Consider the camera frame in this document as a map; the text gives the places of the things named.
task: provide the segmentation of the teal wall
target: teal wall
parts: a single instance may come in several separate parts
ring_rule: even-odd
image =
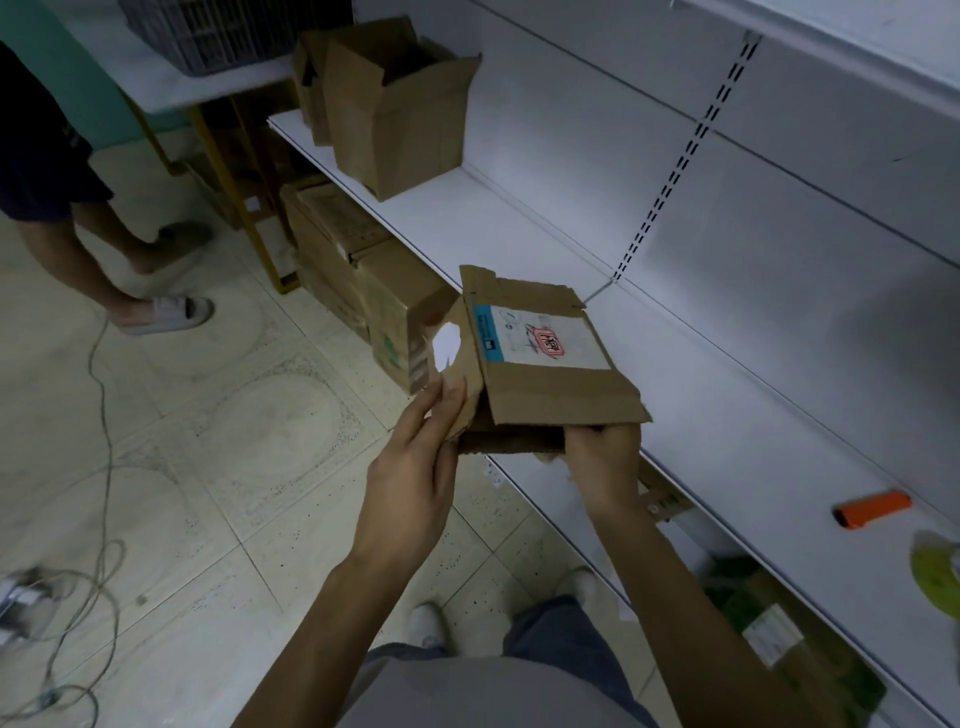
[[[0,0],[0,40],[53,93],[94,149],[143,136],[113,81],[39,0]],[[186,121],[169,113],[151,116],[150,123],[160,132]]]

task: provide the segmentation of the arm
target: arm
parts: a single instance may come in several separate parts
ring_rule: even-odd
[[[810,728],[803,701],[709,602],[643,511],[636,425],[566,429],[567,463],[684,728]]]
[[[400,415],[367,471],[353,548],[233,728],[328,728],[337,721],[373,638],[444,532],[457,471],[456,444],[444,437],[465,389],[440,400],[434,382]]]

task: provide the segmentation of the gray shirt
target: gray shirt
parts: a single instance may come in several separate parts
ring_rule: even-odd
[[[638,728],[641,724],[592,685],[556,667],[512,657],[422,662],[385,657],[360,670],[338,725]]]

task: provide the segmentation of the hand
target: hand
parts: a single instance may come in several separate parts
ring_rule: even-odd
[[[640,425],[564,427],[566,465],[591,517],[639,506]]]
[[[444,439],[464,406],[467,384],[448,387],[441,397],[442,390],[443,383],[433,381],[407,405],[367,469],[353,537],[351,556],[402,579],[404,587],[440,540],[453,503],[457,445]]]

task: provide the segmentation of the white sneaker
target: white sneaker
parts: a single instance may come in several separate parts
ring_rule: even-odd
[[[424,649],[449,649],[444,614],[436,604],[421,604],[407,618],[407,644]]]
[[[596,574],[587,567],[580,567],[573,571],[568,571],[557,589],[554,596],[570,595],[577,600],[582,609],[587,609],[587,605],[593,601],[596,596],[599,581]]]

